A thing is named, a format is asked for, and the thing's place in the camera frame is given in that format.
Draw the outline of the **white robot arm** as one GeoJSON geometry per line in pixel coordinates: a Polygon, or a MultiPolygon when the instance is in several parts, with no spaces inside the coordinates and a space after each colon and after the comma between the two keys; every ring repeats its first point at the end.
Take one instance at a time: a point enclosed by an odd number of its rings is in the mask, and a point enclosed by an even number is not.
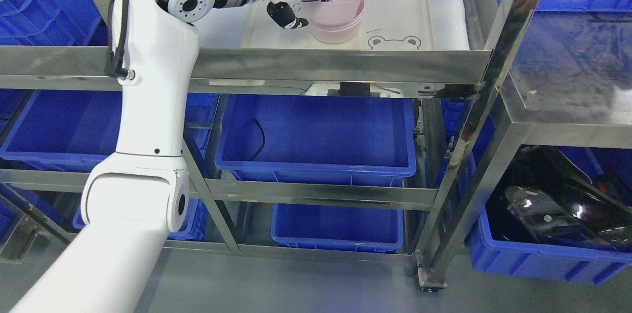
{"type": "Polygon", "coordinates": [[[192,25],[215,0],[111,0],[106,73],[122,87],[115,151],[90,172],[85,228],[13,313],[132,313],[171,232],[183,225],[188,86],[199,53],[192,25]]]}

